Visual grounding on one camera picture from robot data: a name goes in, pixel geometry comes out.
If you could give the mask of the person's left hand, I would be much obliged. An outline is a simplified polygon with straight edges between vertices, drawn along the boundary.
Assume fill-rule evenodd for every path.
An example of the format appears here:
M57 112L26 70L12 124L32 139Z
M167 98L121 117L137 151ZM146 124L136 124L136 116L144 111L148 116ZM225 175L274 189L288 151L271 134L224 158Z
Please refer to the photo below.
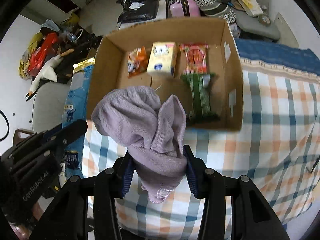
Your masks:
M25 223L9 223L11 229L15 233L18 239L25 240L29 239L33 229L35 228L35 225L42 217L44 211L42 207L39 204L39 201L37 201L32 208L32 216L31 219L29 219L28 222Z

